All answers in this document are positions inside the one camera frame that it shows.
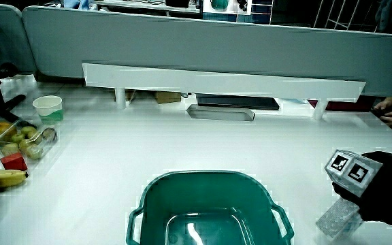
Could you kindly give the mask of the person's right hand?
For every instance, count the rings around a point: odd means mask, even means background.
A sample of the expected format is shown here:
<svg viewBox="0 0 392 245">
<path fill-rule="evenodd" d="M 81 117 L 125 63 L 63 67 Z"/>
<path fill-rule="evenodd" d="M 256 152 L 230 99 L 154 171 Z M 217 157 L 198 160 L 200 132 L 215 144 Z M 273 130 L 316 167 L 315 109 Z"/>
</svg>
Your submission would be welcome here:
<svg viewBox="0 0 392 245">
<path fill-rule="evenodd" d="M 363 221 L 392 225 L 392 153 L 337 150 L 325 170 L 334 191 L 359 207 Z"/>
</svg>

